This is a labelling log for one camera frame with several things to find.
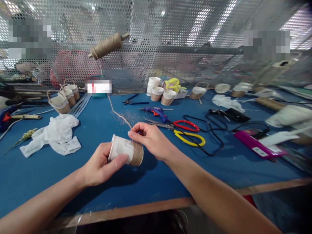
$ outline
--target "pliers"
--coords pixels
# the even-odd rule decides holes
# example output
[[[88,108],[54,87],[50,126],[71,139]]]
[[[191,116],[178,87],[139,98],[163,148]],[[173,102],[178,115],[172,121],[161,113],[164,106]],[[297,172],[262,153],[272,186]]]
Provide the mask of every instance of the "pliers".
[[[127,105],[127,104],[131,104],[131,105],[136,105],[136,104],[149,104],[149,102],[129,102],[130,99],[138,96],[139,94],[135,94],[133,95],[132,97],[128,98],[126,101],[124,101],[124,105]]]

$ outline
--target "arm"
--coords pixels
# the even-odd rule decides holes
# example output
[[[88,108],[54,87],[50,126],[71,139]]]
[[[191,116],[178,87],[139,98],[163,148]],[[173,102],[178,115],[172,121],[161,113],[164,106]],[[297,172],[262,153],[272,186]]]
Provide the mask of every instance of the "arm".
[[[101,143],[90,160],[60,182],[33,197],[0,220],[0,233],[38,233],[88,186],[108,180],[127,161],[123,154],[107,164],[111,142]]]
[[[281,233],[238,192],[179,151],[156,126],[137,123],[128,135],[145,145],[158,160],[164,161],[198,206],[225,232]]]

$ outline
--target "wooden table edge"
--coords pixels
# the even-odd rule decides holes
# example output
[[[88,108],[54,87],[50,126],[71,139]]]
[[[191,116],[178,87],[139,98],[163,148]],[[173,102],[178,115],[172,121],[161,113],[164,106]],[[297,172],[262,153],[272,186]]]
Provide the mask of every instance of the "wooden table edge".
[[[312,178],[304,179],[294,179],[284,182],[277,182],[271,184],[262,184],[251,187],[246,187],[242,189],[236,189],[236,191],[242,196],[253,195],[263,192],[270,192],[285,188],[293,188],[298,186],[304,186],[312,183]],[[134,215],[142,215],[152,212],[170,210],[170,209],[179,209],[195,205],[196,202],[192,197],[190,198],[178,198],[171,199],[167,201],[157,201],[142,205],[128,206],[123,208],[115,208],[113,210],[105,210],[92,212],[87,214],[79,214],[70,217],[58,218],[55,219],[48,229],[62,229],[69,228],[74,226],[86,225],[90,223],[97,223],[107,220],[113,220],[118,218],[125,218]]]

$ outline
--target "perforated metal sheet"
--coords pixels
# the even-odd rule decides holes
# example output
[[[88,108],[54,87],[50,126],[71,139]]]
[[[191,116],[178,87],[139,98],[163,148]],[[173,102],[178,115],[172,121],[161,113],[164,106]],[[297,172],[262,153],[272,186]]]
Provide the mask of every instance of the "perforated metal sheet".
[[[17,15],[51,22],[50,60],[22,60],[37,67],[27,75],[58,88],[72,78],[84,87],[85,78],[100,75],[99,62],[113,90],[146,89],[148,77],[177,77],[191,87],[198,81],[235,83],[233,68],[260,69],[244,62],[245,30],[291,30],[292,45],[312,45],[312,18],[296,0],[2,0],[0,10],[0,74],[25,78],[8,59],[8,21]],[[122,49],[96,62],[89,49],[114,33],[130,33]]]

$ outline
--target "scissors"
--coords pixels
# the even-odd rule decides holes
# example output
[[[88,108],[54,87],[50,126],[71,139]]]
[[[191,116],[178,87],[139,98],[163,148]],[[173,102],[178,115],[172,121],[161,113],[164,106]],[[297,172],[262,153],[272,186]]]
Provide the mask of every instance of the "scissors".
[[[193,132],[198,132],[198,131],[199,131],[199,127],[197,127],[195,124],[193,124],[193,123],[190,122],[190,121],[178,120],[178,121],[175,121],[175,122],[173,122],[173,123],[161,123],[161,122],[157,122],[157,121],[154,121],[154,120],[148,120],[148,119],[145,119],[145,120],[149,122],[148,124],[156,125],[156,126],[158,126],[158,127],[164,127],[164,128],[167,128],[167,129],[173,131],[173,133],[174,133],[180,140],[182,140],[184,143],[187,143],[188,145],[198,147],[198,145],[203,146],[203,145],[206,144],[205,138],[203,138],[202,136],[200,136],[200,135],[198,135],[198,134],[188,133],[188,132],[185,132],[185,133],[184,133],[185,135],[192,136],[192,137],[197,137],[198,139],[200,139],[200,140],[201,140],[201,143],[199,143],[198,145],[196,145],[195,143],[190,142],[190,141],[184,139],[184,138],[180,135],[180,134],[184,135],[183,132],[180,132],[180,131],[175,130],[175,126],[178,126],[178,127],[180,127],[180,128],[183,128],[183,129],[190,130],[191,128],[178,125],[178,123],[184,122],[184,123],[188,123],[188,124],[192,125],[193,127],[195,127],[195,129],[191,129]]]

